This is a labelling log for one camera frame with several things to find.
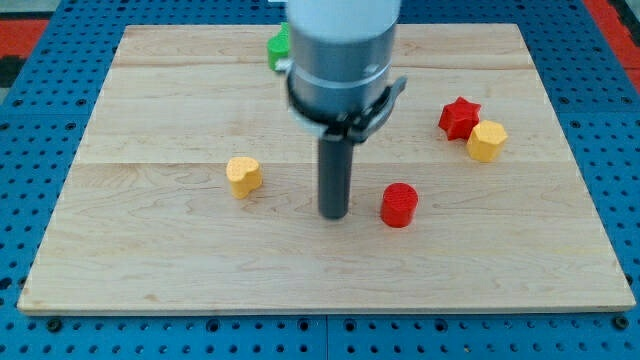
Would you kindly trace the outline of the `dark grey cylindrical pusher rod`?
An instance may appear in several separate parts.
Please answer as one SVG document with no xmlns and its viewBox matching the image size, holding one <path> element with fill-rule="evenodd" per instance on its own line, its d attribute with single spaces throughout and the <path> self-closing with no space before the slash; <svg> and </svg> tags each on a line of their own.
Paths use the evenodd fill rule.
<svg viewBox="0 0 640 360">
<path fill-rule="evenodd" d="M 353 148 L 346 140 L 318 142 L 318 209 L 326 219 L 348 212 Z"/>
</svg>

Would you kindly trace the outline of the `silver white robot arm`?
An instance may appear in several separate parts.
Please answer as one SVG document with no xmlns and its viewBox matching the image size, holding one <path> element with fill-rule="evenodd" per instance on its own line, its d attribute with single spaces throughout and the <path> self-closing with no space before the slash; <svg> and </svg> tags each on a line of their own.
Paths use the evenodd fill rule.
<svg viewBox="0 0 640 360">
<path fill-rule="evenodd" d="M 348 212 L 353 149 L 389 119 L 407 79 L 388 80 L 401 0 L 290 1 L 288 107 L 318 141 L 317 201 Z"/>
</svg>

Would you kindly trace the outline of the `black clamp ring mount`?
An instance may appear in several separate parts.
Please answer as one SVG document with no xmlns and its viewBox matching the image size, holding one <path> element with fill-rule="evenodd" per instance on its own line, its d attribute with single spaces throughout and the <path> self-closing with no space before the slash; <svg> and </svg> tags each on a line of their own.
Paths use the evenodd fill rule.
<svg viewBox="0 0 640 360">
<path fill-rule="evenodd" d="M 291 89 L 292 80 L 286 78 L 288 109 L 300 126 L 325 141 L 347 141 L 364 143 L 382 128 L 393 112 L 395 103 L 405 90 L 407 77 L 401 76 L 384 88 L 382 95 L 367 108 L 359 112 L 329 114 L 305 107 Z"/>
</svg>

